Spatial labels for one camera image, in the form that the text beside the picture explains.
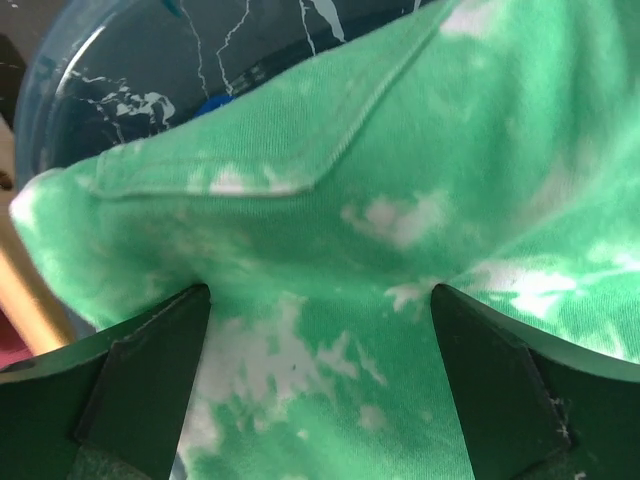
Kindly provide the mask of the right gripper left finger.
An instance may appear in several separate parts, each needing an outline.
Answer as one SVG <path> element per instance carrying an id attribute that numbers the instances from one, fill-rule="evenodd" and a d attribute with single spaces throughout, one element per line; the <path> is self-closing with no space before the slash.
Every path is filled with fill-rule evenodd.
<path id="1" fill-rule="evenodd" d="M 167 479 L 203 347 L 210 293 L 1 372 L 4 479 Z"/>

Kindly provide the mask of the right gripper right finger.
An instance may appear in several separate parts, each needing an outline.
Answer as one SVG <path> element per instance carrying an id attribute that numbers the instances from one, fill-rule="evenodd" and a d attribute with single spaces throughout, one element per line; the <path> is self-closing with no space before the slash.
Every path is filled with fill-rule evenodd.
<path id="1" fill-rule="evenodd" d="M 638 365 L 447 285 L 430 308 L 476 478 L 638 478 Z"/>

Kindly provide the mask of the green patterned garment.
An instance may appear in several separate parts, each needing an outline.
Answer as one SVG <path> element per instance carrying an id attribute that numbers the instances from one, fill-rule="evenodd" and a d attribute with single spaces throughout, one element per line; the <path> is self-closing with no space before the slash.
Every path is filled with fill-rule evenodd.
<path id="1" fill-rule="evenodd" d="M 189 478 L 469 479 L 437 284 L 639 359 L 639 5 L 437 1 L 9 212 L 99 329 L 209 287 Z"/>

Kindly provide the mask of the blue patterned trousers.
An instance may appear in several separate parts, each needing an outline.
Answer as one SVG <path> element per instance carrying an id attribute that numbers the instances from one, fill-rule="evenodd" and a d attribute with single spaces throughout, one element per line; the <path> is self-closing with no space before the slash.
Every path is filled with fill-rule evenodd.
<path id="1" fill-rule="evenodd" d="M 208 98 L 194 113 L 193 117 L 197 118 L 202 115 L 205 115 L 209 112 L 215 111 L 218 108 L 221 108 L 234 100 L 233 96 L 230 95 L 216 95 Z"/>

